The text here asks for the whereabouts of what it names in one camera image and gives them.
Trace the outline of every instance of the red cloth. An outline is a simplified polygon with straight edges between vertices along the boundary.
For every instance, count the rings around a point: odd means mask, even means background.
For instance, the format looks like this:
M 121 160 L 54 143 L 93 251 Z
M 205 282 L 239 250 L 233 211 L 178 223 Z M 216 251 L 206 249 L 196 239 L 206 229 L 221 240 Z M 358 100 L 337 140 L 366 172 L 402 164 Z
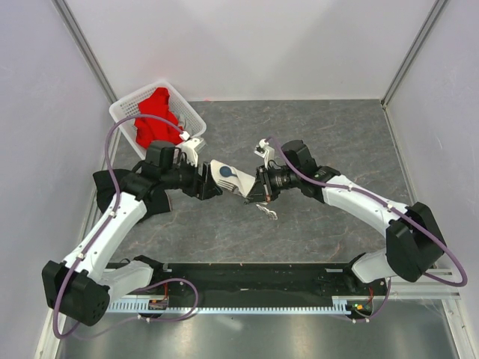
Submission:
M 178 125 L 177 118 L 169 110 L 169 99 L 170 94 L 167 88 L 157 88 L 150 97 L 138 104 L 138 109 L 141 114 L 154 114 L 163 117 L 174 125 Z M 153 118 L 137 118 L 135 126 L 138 129 L 136 143 L 143 148 L 148 148 L 151 142 L 155 140 L 168 141 L 172 144 L 183 142 L 179 132 L 162 121 Z

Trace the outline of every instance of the gray floor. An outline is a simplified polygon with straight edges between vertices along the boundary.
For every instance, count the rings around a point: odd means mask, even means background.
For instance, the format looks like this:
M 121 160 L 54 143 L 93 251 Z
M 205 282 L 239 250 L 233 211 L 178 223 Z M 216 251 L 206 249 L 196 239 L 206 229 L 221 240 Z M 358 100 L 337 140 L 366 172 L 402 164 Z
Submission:
M 207 123 L 201 160 L 218 159 L 254 175 L 261 158 L 255 145 L 267 135 L 302 139 L 318 164 L 354 182 L 408 203 L 406 185 L 377 100 L 196 102 Z M 121 139 L 116 168 L 138 161 Z M 269 220 L 256 206 L 225 193 L 208 201 L 171 191 L 173 212 L 136 225 L 113 260 L 148 255 L 163 262 L 347 262 L 383 247 L 372 228 L 339 209 L 282 193 L 269 205 Z

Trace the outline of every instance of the purple cable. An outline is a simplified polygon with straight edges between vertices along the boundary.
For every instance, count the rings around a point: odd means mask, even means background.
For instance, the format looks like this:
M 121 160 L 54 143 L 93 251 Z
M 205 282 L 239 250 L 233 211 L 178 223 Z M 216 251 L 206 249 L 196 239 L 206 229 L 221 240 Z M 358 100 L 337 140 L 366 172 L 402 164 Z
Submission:
M 198 301 L 199 301 L 199 298 L 200 298 L 198 290 L 196 289 L 195 285 L 192 282 L 190 282 L 187 279 L 183 279 L 183 278 L 171 278 L 171 279 L 167 279 L 167 280 L 162 280 L 161 282 L 151 284 L 150 286 L 146 286 L 144 288 L 138 288 L 135 292 L 144 292 L 145 290 L 156 288 L 157 286 L 162 286 L 166 283 L 171 283 L 171 282 L 185 283 L 185 284 L 188 284 L 193 289 L 193 292 L 195 292 L 195 303 L 193 304 L 193 307 L 187 313 L 183 314 L 182 316 L 178 316 L 177 318 L 170 318 L 170 319 L 149 318 L 150 322 L 179 322 L 181 320 L 188 319 L 190 316 L 192 316 L 193 312 L 195 312 L 196 308 L 198 307 Z M 104 335 L 104 333 L 107 333 L 107 332 L 109 332 L 109 331 L 111 331 L 115 328 L 118 328 L 119 326 L 121 326 L 123 324 L 132 322 L 133 320 L 138 320 L 138 317 L 137 316 L 131 316 L 129 318 L 125 318 L 125 319 L 119 321 L 118 323 L 113 324 L 111 327 L 105 329 L 104 331 L 101 331 L 101 332 L 96 333 L 94 335 L 91 335 L 89 337 L 82 337 L 81 335 L 78 335 L 76 333 L 73 333 L 73 336 L 78 340 L 92 340 L 92 339 L 98 338 L 100 335 Z
M 335 185 L 335 184 L 331 184 L 331 183 L 327 183 L 327 182 L 320 182 L 320 181 L 315 181 L 314 179 L 311 179 L 311 178 L 308 178 L 306 175 L 302 174 L 301 172 L 298 171 L 297 168 L 295 168 L 293 166 L 293 164 L 290 162 L 290 160 L 287 159 L 286 155 L 284 154 L 284 152 L 281 150 L 281 144 L 279 143 L 278 139 L 274 136 L 269 136 L 267 139 L 266 139 L 266 142 L 269 141 L 269 140 L 272 140 L 273 142 L 273 145 L 275 147 L 275 149 L 278 151 L 279 153 L 279 156 L 283 159 L 283 161 L 286 163 L 286 165 L 291 168 L 291 170 L 297 174 L 299 177 L 301 177 L 304 181 L 306 182 L 309 182 L 309 183 L 312 183 L 313 185 L 319 185 L 321 187 L 330 187 L 330 188 L 339 188 L 339 189 L 346 189 L 346 190 L 351 190 L 351 191 L 354 191 L 354 192 L 358 192 L 358 193 L 361 193 L 363 194 L 364 196 L 366 197 L 369 197 L 370 199 L 372 200 L 375 200 L 377 203 L 379 203 L 381 206 L 384 206 L 385 208 L 388 207 L 388 204 L 387 202 L 385 202 L 384 200 L 382 200 L 381 198 L 377 197 L 376 195 L 370 193 L 369 191 L 366 191 L 364 190 L 363 188 L 357 188 L 357 187 L 352 187 L 350 189 L 349 186 L 347 185 Z M 461 265 L 460 261 L 456 258 L 456 256 L 454 255 L 454 253 L 452 253 L 452 251 L 446 247 L 436 236 L 434 236 L 429 230 L 427 230 L 426 228 L 422 227 L 419 223 L 413 221 L 411 218 L 409 218 L 408 216 L 406 216 L 404 213 L 400 212 L 399 210 L 397 210 L 396 208 L 392 207 L 391 208 L 391 211 L 400 216 L 404 221 L 408 222 L 409 224 L 411 224 L 413 227 L 415 227 L 416 229 L 418 229 L 420 232 L 422 232 L 425 236 L 427 236 L 431 241 L 433 241 L 434 243 L 436 243 L 448 256 L 449 258 L 451 258 L 452 262 L 454 263 L 454 265 L 457 267 L 457 269 L 459 270 L 459 273 L 461 274 L 461 281 L 459 283 L 456 283 L 456 282 L 451 282 L 449 280 L 445 280 L 445 279 L 442 279 L 440 277 L 437 277 L 433 274 L 429 274 L 429 273 L 424 273 L 424 275 L 428 278 L 431 278 L 431 279 L 434 279 L 434 280 L 437 280 L 438 282 L 440 283 L 443 283 L 443 284 L 447 284 L 449 286 L 455 286 L 455 287 L 460 287 L 460 286 L 465 286 L 468 282 L 468 278 L 467 278 L 467 274 L 466 274 L 466 270 L 464 269 L 464 267 Z
M 110 155 L 109 155 L 109 147 L 110 147 L 110 141 L 112 140 L 112 137 L 113 137 L 113 132 L 119 127 L 121 126 L 123 123 L 127 122 L 127 121 L 130 121 L 130 120 L 134 120 L 136 118 L 153 118 L 154 120 L 158 120 L 158 121 L 161 121 L 163 123 L 166 123 L 167 125 L 173 127 L 174 129 L 176 129 L 180 134 L 183 133 L 183 130 L 174 125 L 173 123 L 171 123 L 170 121 L 168 120 L 165 120 L 164 118 L 162 117 L 159 117 L 159 116 L 155 116 L 153 114 L 135 114 L 133 116 L 128 116 L 128 117 L 125 117 L 124 119 L 122 120 L 119 120 L 117 123 L 115 123 L 111 129 L 108 131 L 108 134 L 106 135 L 106 141 L 105 141 L 105 162 L 106 162 L 106 167 L 108 168 L 108 172 L 110 173 L 110 176 L 112 177 L 112 182 L 113 182 L 113 186 L 115 187 L 115 194 L 116 194 L 116 198 L 115 198 L 115 203 L 113 205 L 113 209 L 112 209 L 112 212 L 116 212 L 116 210 L 118 209 L 118 206 L 120 206 L 120 185 L 118 184 L 118 180 L 115 176 L 115 172 L 113 172 L 113 167 L 112 167 L 112 161 L 110 159 Z M 88 252 L 88 250 L 91 248 L 91 246 L 95 243 L 95 241 L 98 239 L 98 237 L 100 236 L 100 234 L 104 231 L 104 229 L 106 228 L 106 226 L 108 226 L 108 224 L 110 223 L 110 221 L 112 220 L 113 217 L 109 216 L 104 222 L 103 224 L 100 226 L 100 228 L 98 228 L 98 231 L 91 237 L 91 241 L 89 241 L 89 243 L 86 244 L 86 246 L 83 248 L 81 254 L 83 255 L 86 255 L 86 253 Z M 58 291 L 58 295 L 57 295 L 57 298 L 55 300 L 55 306 L 53 308 L 53 334 L 58 338 L 58 339 L 64 339 L 68 336 L 70 336 L 79 326 L 79 322 L 77 322 L 67 333 L 60 333 L 60 329 L 58 328 L 58 314 L 60 313 L 60 304 L 61 304 L 61 299 L 63 299 L 63 296 L 65 294 L 65 290 L 67 288 L 67 284 L 68 282 L 70 281 L 70 278 L 72 277 L 76 267 L 80 264 L 80 259 L 77 258 L 75 260 L 75 262 L 73 262 L 73 265 L 70 267 L 70 269 L 68 270 L 68 273 L 67 275 L 65 276 L 63 282 L 61 283 L 61 286 L 60 286 L 60 290 Z

